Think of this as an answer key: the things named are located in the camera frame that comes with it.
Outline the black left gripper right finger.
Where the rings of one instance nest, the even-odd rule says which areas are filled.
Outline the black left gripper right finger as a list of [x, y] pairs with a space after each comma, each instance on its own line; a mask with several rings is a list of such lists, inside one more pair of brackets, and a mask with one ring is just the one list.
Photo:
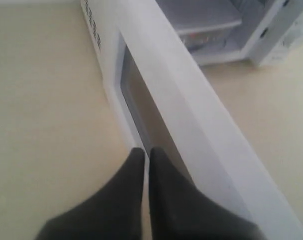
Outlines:
[[149, 156], [149, 209], [154, 240], [261, 240], [258, 226], [221, 207], [190, 183], [162, 148]]

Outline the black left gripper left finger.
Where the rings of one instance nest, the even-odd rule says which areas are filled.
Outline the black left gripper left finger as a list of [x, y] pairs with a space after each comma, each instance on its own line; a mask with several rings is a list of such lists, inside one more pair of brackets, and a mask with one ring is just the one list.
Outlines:
[[145, 153], [132, 148], [116, 174], [93, 196], [48, 220], [38, 240], [140, 240]]

